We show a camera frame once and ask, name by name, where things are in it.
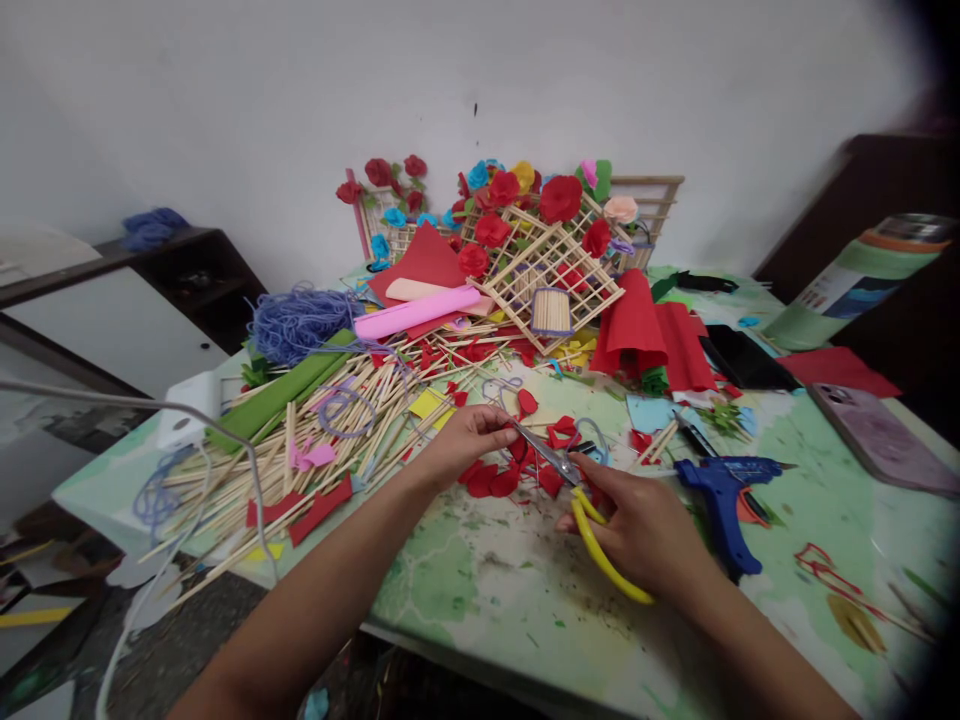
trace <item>scissors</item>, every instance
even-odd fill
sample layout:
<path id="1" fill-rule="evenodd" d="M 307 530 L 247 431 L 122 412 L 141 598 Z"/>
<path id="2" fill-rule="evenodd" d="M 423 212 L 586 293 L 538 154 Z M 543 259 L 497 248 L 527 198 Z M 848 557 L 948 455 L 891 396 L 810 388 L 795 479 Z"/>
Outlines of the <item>scissors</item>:
<path id="1" fill-rule="evenodd" d="M 584 494 L 582 487 L 583 478 L 580 475 L 580 468 L 566 455 L 561 455 L 556 452 L 529 429 L 517 422 L 516 419 L 510 419 L 523 439 L 530 443 L 533 449 L 553 466 L 560 474 L 560 477 L 573 486 L 573 499 L 570 501 L 570 507 L 573 510 L 573 517 L 577 521 L 577 529 L 580 531 L 580 537 L 583 538 L 583 544 L 587 546 L 587 553 L 593 558 L 597 567 L 599 567 L 603 571 L 603 574 L 610 578 L 613 584 L 617 586 L 617 589 L 628 598 L 643 605 L 652 605 L 654 603 L 653 597 L 617 572 L 613 563 L 607 559 L 603 549 L 600 547 L 596 535 L 593 534 L 590 523 L 587 522 L 587 516 L 589 515 L 590 519 L 598 525 L 606 525 L 607 519 L 597 512 L 597 509 L 593 507 L 593 504 Z"/>

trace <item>phone case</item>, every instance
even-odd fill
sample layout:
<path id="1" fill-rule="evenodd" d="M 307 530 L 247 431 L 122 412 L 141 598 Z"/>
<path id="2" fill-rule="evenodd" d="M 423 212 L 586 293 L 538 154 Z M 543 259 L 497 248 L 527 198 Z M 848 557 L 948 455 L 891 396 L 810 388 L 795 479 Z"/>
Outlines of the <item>phone case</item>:
<path id="1" fill-rule="evenodd" d="M 940 462 L 875 395 L 824 383 L 813 383 L 809 391 L 875 478 L 913 490 L 960 496 L 960 477 Z"/>

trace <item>yellow scissors handle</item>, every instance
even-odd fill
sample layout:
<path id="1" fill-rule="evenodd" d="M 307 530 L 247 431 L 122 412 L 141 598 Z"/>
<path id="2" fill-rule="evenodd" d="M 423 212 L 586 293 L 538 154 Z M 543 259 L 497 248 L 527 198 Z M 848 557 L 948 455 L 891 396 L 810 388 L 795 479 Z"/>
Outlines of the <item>yellow scissors handle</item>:
<path id="1" fill-rule="evenodd" d="M 593 534 L 593 529 L 590 527 L 590 523 L 587 522 L 587 515 L 590 516 L 591 520 L 600 525 L 606 525 L 607 520 L 603 515 L 598 513 L 597 509 L 587 500 L 587 496 L 583 494 L 583 490 L 578 487 L 573 489 L 573 500 L 570 501 L 570 506 L 573 508 L 573 516 L 577 520 L 577 528 L 580 530 L 580 536 L 583 538 L 584 545 L 587 546 L 587 552 L 590 553 L 590 557 L 593 558 L 593 561 L 603 571 L 604 575 L 610 578 L 613 584 L 617 586 L 617 589 L 631 600 L 642 603 L 643 605 L 653 605 L 653 597 L 617 572 L 617 569 L 607 559 L 607 556 L 603 554 L 600 543 L 597 542 L 597 536 Z"/>

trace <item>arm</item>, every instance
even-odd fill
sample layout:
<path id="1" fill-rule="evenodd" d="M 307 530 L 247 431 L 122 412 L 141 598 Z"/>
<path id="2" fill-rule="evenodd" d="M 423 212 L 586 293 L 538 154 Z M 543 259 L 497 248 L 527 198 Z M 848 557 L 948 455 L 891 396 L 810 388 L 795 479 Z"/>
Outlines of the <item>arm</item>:
<path id="1" fill-rule="evenodd" d="M 406 468 L 313 549 L 234 634 L 171 718 L 296 716 L 303 698 L 373 604 L 424 511 L 513 429 L 488 405 L 459 410 Z"/>
<path id="2" fill-rule="evenodd" d="M 585 455 L 571 457 L 616 503 L 606 526 L 591 521 L 613 563 L 697 627 L 771 717 L 857 717 L 724 576 L 672 489 L 657 480 L 603 467 Z M 576 532 L 573 517 L 564 515 L 557 529 Z"/>

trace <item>yellow paper flower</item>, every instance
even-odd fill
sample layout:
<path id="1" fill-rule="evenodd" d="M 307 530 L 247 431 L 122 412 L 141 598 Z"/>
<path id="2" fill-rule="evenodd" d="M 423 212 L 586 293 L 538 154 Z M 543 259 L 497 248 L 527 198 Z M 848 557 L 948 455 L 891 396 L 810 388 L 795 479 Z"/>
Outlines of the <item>yellow paper flower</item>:
<path id="1" fill-rule="evenodd" d="M 526 160 L 521 160 L 510 172 L 516 175 L 517 180 L 520 181 L 520 194 L 526 195 L 528 192 L 530 192 L 530 188 L 533 187 L 533 180 L 536 176 L 536 173 L 533 170 L 533 165 L 528 163 Z"/>

